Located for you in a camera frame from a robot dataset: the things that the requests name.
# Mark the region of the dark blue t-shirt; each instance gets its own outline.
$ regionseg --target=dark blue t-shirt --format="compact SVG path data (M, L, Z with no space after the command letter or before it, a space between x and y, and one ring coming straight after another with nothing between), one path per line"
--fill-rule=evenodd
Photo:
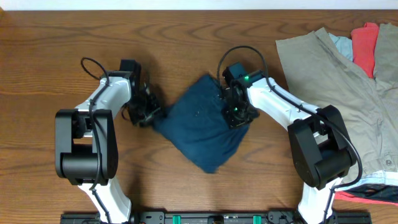
M154 129L207 173L214 173L238 149L249 129L229 129L221 114L226 106L220 89L209 75L201 77L157 119Z

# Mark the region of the green connector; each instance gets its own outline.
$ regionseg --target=green connector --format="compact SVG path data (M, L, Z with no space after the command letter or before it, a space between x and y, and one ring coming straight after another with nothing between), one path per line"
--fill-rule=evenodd
M181 224L181 216L173 215L173 224Z
M253 215L253 224L261 224L261 216Z

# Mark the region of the wooden table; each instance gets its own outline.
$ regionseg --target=wooden table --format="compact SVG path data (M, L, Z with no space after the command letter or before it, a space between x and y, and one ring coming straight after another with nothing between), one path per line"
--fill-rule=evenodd
M54 116L98 86L82 56L108 69L138 60L167 104L239 44L265 55L269 73L287 88L275 40L326 27L349 36L365 22L398 24L397 11L63 11L5 12L0 21L0 222L59 223L63 212L95 211L88 197L54 168ZM260 68L248 50L225 65ZM302 194L286 131L266 114L217 174L204 174L161 135L120 115L114 121L118 177L135 207L169 211L295 208ZM338 210L369 210L374 223L398 222L397 207L336 201Z

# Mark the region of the folded clothing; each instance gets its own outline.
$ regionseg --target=folded clothing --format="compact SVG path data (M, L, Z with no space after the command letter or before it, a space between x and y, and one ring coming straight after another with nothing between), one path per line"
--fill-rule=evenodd
M375 80L341 55L324 28L278 40L289 91L301 100L339 109L363 162L363 175L398 168L398 27L381 25ZM353 166L343 182L356 178Z
M379 27L372 22L367 22L364 27L351 31L354 63L360 66L369 78L373 78L374 48L378 35Z
M363 175L358 183L348 187L338 188L336 191L350 190L365 184L379 184L398 187L398 172L380 170L372 174Z
M364 184L345 192L336 192L335 199L398 206L398 187L382 184Z
M221 114L225 106L216 81L205 75L167 109L167 117L155 121L154 129L203 171L214 173L236 152L249 129L229 129Z

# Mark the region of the black cable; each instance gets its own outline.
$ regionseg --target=black cable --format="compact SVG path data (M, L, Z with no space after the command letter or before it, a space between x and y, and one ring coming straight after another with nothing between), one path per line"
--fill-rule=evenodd
M96 148L97 148L97 172L96 172L96 176L95 176L93 185L90 187L89 190L92 191L92 193L93 193L95 199L97 200L98 204L99 204L100 207L104 210L104 213L105 213L105 215L106 215L106 219L107 219L108 223L111 223L111 218L110 218L110 216L109 216L109 212L108 212L108 210L105 208L104 204L102 203L101 199L98 197L98 194L96 193L96 190L95 190L95 187L97 186L98 181L100 180L101 168L102 168L102 160L101 160L101 145L100 145L100 140L99 140L99 138L98 138L98 132L97 132L97 127L96 127L96 122L95 122L94 116L93 116L93 107L94 107L94 105L95 105L97 99L98 99L98 98L100 97L100 95L105 91L105 89L109 86L109 75L108 75L107 71L105 70L105 68L104 68L99 62L97 62L96 60L94 60L94 59L92 59L92 58L83 57L83 58L81 58L81 60L80 60L81 67L82 67L82 68L84 69L84 71L85 71L87 74L89 74L91 77L95 78L96 80L100 80L100 78L94 76L93 74L91 74L91 73L86 69L86 67L84 66L84 61L85 61L85 60L89 60L89 61L92 61L92 62L94 62L95 64L97 64L97 65L102 69L102 71L104 72L105 77L106 77L105 86L102 87L92 99L90 99L90 105L88 106L88 115L89 115L89 117L90 117L90 123L91 123L91 127L92 127L92 129L93 129L93 137L94 137L95 144L96 144Z
M297 107L299 110L302 110L302 111L304 111L304 112L306 112L306 113L312 115L314 118L316 118L316 119L322 121L324 125L329 126L331 129L335 130L335 131L347 142L349 148L351 149L351 152L355 155L355 158L356 158L356 160L357 160L357 162L358 162L358 176L357 176L353 181L351 181L351 182L349 182L349 183L347 183L347 184L339 184L339 185L336 185L336 186L332 186L332 187L330 188L330 194L329 194L328 201L327 201L327 203L326 203L325 214L324 214L324 216L323 216L323 221L322 221L324 224L326 224L326 216L327 216L327 213L328 213L328 208L329 208L330 203L331 203L331 198L332 198L333 194L335 193L335 189L340 188L340 187L352 186L352 185L358 183L359 180L361 180L361 178L362 178L362 171L363 171L363 168L362 168L362 161L361 161L361 158L360 158L360 156L359 156L359 154L358 154L358 151L357 151L356 148L354 147L353 143L348 139L348 137L347 137L347 136L341 131L341 129L340 129L338 126L336 126L333 122L328 121L327 119L325 119L325 118L323 118L323 117L317 115L316 113L314 113L314 112L312 112L312 111L310 111L310 110L307 110L306 108L303 107L303 105L298 105L298 104L296 104L294 101L292 101L292 100L288 99L287 97L285 97L283 94L279 93L279 92L275 89L275 86L272 86L271 83L270 83L270 81L269 81L268 67L267 67L267 63L266 63L266 60L265 60L264 56L263 56L257 49L255 49L254 47L250 47L250 46L247 46L247 45L239 45L239 46L236 46L236 47L233 47L233 48L229 49L229 50L224 54L224 56L221 58L221 60L220 60L220 62L219 62L219 64L218 64L218 68L217 68L217 79L218 79L218 84L219 84L219 88L220 88L221 94L222 94L223 92L222 92L222 86L221 86L221 83L220 83L220 67L221 67L221 64L223 63L223 60L225 59L225 57L226 57L231 51L233 51L233 50L235 50L235 49L251 49L251 50L255 51L255 53L257 53L258 56L260 56L260 58L261 58L262 65L264 66L264 71L263 71L262 74L263 74L264 78L266 79L267 84L268 84L269 88L271 89L271 91L273 91L276 95L278 95L279 97L281 97L281 98L284 99L285 101L289 102L291 105Z
M123 107L122 107L122 118L124 119L124 120L126 120L126 121L130 121L130 120L128 120L127 118L126 118L126 116L124 115L124 111L127 109L127 105L124 105Z
M102 208L102 210L104 210L105 216L106 216L106 221L107 221L109 224L112 224L112 223L111 223L111 217L109 216L109 212L108 212L108 210L105 208L105 205L102 203L100 197L99 197L98 194L97 194L97 191L94 189L94 190L92 190L91 192L93 193L95 199L97 199L97 202L98 202L99 206Z

